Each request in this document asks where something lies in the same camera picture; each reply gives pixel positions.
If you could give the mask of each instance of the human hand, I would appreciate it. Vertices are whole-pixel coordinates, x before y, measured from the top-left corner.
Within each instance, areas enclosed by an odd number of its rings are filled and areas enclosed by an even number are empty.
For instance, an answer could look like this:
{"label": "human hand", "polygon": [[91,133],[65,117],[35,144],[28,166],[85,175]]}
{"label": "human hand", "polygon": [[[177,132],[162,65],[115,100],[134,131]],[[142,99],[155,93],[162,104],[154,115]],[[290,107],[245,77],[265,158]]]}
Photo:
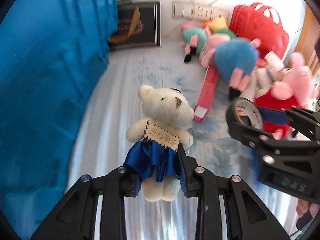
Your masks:
{"label": "human hand", "polygon": [[302,218],[305,213],[310,211],[311,216],[315,218],[319,209],[320,209],[319,205],[310,204],[310,202],[308,201],[299,199],[298,205],[297,205],[297,214],[299,218]]}

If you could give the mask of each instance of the red backpack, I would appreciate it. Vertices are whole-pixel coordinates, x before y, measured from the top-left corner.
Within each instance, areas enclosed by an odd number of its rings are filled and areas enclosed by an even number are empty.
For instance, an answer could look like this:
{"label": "red backpack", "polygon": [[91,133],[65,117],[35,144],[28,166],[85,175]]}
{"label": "red backpack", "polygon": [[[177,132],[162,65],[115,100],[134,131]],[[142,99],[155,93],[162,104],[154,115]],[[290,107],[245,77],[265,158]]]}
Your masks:
{"label": "red backpack", "polygon": [[[260,58],[263,59],[270,51],[274,51],[279,58],[283,58],[289,43],[289,35],[282,28],[281,18],[279,23],[273,21],[270,9],[272,7],[265,6],[258,10],[255,8],[262,3],[253,3],[250,6],[239,5],[233,10],[230,30],[233,31],[237,37],[247,38],[250,41],[258,38],[261,40],[261,45],[258,47]],[[264,12],[269,10],[270,17],[264,15]]]}

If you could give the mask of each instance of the long red box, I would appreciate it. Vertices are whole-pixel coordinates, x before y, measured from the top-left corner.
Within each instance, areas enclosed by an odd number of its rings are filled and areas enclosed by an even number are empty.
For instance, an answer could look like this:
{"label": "long red box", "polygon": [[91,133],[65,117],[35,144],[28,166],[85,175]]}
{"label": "long red box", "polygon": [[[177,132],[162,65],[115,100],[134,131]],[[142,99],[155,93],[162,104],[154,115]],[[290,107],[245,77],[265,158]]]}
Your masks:
{"label": "long red box", "polygon": [[211,109],[214,99],[214,91],[218,80],[218,70],[216,66],[209,65],[205,73],[202,89],[195,107],[195,117],[193,120],[203,122],[204,117]]}

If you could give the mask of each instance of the red dress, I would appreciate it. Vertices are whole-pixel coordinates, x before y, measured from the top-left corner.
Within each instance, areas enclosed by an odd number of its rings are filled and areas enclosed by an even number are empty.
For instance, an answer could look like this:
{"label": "red dress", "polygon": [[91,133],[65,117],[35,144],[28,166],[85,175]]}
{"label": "red dress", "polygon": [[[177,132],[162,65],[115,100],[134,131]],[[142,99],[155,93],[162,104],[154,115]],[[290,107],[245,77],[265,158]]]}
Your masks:
{"label": "red dress", "polygon": [[[254,104],[258,107],[271,108],[276,110],[281,110],[281,108],[291,108],[291,106],[300,106],[298,101],[294,96],[286,100],[278,100],[271,96],[272,88],[263,96],[255,99]],[[290,130],[290,126],[278,125],[270,122],[263,122],[264,130],[267,132],[275,132],[278,129],[282,129],[282,138],[287,136],[288,131]]]}

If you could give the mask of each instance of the blue satin skirt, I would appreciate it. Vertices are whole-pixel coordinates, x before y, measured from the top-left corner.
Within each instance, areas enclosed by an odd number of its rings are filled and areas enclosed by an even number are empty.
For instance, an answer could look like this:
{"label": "blue satin skirt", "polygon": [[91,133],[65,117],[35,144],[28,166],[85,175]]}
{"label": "blue satin skirt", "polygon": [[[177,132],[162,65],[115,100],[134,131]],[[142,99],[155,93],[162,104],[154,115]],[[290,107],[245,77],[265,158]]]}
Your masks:
{"label": "blue satin skirt", "polygon": [[180,160],[178,153],[171,148],[164,148],[156,141],[138,141],[131,147],[123,166],[137,173],[142,180],[150,178],[156,169],[156,181],[163,181],[164,176],[180,178]]}

